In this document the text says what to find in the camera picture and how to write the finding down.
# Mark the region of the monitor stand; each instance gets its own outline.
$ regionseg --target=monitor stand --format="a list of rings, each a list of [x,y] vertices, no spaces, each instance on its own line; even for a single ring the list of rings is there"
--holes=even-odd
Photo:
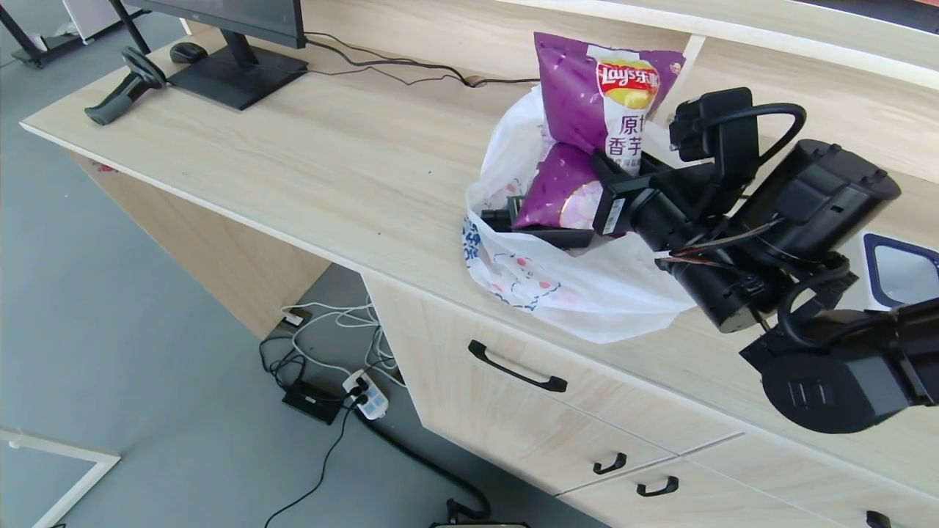
[[[244,110],[306,73],[306,62],[248,44],[222,30],[228,45],[170,76],[173,86]]]

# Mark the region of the white plastic bag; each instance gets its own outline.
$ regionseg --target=white plastic bag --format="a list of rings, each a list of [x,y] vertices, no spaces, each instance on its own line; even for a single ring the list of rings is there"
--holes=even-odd
[[[492,133],[480,180],[466,193],[463,253],[469,275],[504,303],[593,343],[669,326],[695,304],[655,266],[652,250],[639,235],[565,252],[533,235],[497,233],[479,217],[480,210],[503,208],[508,196],[527,192],[546,150],[544,123],[537,86]]]

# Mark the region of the purple chip bag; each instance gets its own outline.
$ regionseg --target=purple chip bag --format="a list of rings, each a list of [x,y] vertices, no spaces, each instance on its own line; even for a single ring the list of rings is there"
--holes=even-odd
[[[559,143],[538,174],[513,227],[591,228],[602,189],[590,168],[601,149],[630,174],[639,171],[646,116],[675,84],[680,52],[604,48],[534,34],[547,133]]]
[[[555,143],[539,164],[512,227],[592,229],[602,193],[590,156],[577,147]]]
[[[588,154],[599,148],[627,172],[638,171],[645,117],[665,99],[685,57],[545,33],[534,34],[534,45],[551,137]]]

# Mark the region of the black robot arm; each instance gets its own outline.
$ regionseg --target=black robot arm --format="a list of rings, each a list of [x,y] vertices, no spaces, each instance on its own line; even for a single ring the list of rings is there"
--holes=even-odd
[[[852,433],[939,401],[939,299],[780,327],[740,355],[762,374],[773,406],[802,427]]]
[[[767,114],[794,122],[761,154],[756,117]],[[796,142],[727,216],[805,118],[794,104],[753,106],[747,88],[682,103],[672,147],[684,161],[715,160],[675,169],[643,154],[632,178],[596,152],[604,192],[593,226],[642,237],[720,332],[761,324],[766,334],[741,354],[780,412],[813,430],[855,432],[939,397],[939,301],[884,313],[834,310],[857,280],[834,250],[901,194],[886,171],[838,145]],[[813,295],[793,310],[806,290]]]

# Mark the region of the barcode scanner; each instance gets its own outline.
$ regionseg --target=barcode scanner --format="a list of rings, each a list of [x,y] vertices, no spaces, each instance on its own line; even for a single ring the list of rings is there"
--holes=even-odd
[[[166,86],[166,75],[144,54],[127,47],[121,55],[131,73],[98,106],[85,108],[85,115],[102,126],[123,116],[147,90]]]

